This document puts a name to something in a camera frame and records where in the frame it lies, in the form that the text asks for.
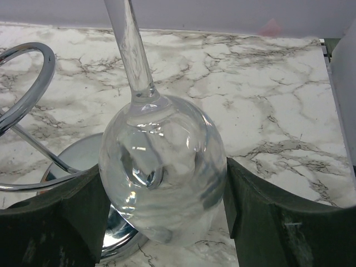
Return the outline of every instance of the metal loop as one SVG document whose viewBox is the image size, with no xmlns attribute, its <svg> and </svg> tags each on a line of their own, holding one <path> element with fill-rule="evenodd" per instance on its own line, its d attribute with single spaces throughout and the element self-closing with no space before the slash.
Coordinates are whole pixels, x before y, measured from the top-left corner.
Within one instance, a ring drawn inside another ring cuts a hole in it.
<svg viewBox="0 0 356 267">
<path fill-rule="evenodd" d="M 40 100 L 44 92 L 46 91 L 48 85 L 52 81 L 52 77 L 55 73 L 56 58 L 53 51 L 43 43 L 25 43 L 19 46 L 15 46 L 10 50 L 5 51 L 0 55 L 0 67 L 11 59 L 20 56 L 24 53 L 39 51 L 43 54 L 43 66 L 41 72 L 39 73 L 37 79 L 30 87 L 30 89 L 24 94 L 24 96 L 13 105 L 7 112 L 3 112 L 0 109 L 0 137 L 6 133 L 11 127 L 14 127 L 14 131 L 25 139 L 30 145 L 36 148 L 39 152 L 45 155 L 47 158 L 51 159 L 57 166 L 63 170 L 71 173 L 61 179 L 42 182 L 37 184 L 24 184 L 24 185 L 12 185 L 12 184 L 0 184 L 0 191 L 5 192 L 30 192 L 30 191 L 40 191 L 48 190 L 53 187 L 62 184 L 70 179 L 83 174 L 83 171 L 76 170 L 62 160 L 60 160 L 56 155 L 50 152 L 46 147 L 44 147 L 40 142 L 36 141 L 26 130 L 24 130 L 20 125 L 16 125 L 30 110 L 35 106 L 35 104 Z"/>
<path fill-rule="evenodd" d="M 0 136 L 17 124 L 35 106 L 50 85 L 55 73 L 56 58 L 53 51 L 43 43 L 24 43 L 0 55 L 0 67 L 24 53 L 38 51 L 43 54 L 43 66 L 37 79 L 23 97 L 0 117 Z"/>
</svg>

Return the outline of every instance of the clear glass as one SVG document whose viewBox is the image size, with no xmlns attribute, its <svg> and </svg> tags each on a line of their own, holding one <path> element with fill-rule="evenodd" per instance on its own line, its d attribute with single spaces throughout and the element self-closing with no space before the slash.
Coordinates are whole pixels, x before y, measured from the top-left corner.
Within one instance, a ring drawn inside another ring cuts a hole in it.
<svg viewBox="0 0 356 267">
<path fill-rule="evenodd" d="M 120 215 L 149 239 L 186 246 L 203 238 L 221 203 L 226 156 L 212 120 L 192 103 L 161 96 L 130 0 L 105 0 L 132 99 L 100 149 L 104 188 Z"/>
</svg>

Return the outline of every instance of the white wall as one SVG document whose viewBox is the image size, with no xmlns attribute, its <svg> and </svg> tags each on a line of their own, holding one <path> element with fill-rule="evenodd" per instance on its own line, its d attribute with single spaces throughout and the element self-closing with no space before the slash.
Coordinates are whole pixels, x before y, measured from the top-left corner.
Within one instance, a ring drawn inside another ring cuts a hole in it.
<svg viewBox="0 0 356 267">
<path fill-rule="evenodd" d="M 356 0 L 133 0 L 141 28 L 258 33 L 275 19 L 283 36 L 341 37 Z M 110 27 L 103 0 L 0 0 L 0 21 Z"/>
</svg>

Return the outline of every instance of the marble countertop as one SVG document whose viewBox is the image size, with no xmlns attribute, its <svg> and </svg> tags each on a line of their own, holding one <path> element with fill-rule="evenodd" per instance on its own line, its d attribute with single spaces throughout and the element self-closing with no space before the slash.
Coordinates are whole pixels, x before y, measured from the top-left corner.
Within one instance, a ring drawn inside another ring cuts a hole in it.
<svg viewBox="0 0 356 267">
<path fill-rule="evenodd" d="M 156 87 L 201 107 L 229 157 L 292 193 L 334 206 L 356 204 L 343 137 L 319 40 L 204 32 L 143 31 Z M 130 101 L 114 36 L 103 29 L 0 26 L 0 52 L 43 42 L 57 57 L 47 92 L 22 121 L 55 153 L 104 131 Z M 0 68 L 1 106 L 11 107 L 42 66 L 39 53 Z M 49 166 L 12 131 L 0 138 L 0 176 L 39 182 Z M 0 208 L 33 194 L 0 194 Z M 189 248 L 149 241 L 124 261 L 99 266 L 238 266 L 221 209 L 206 238 Z"/>
</svg>

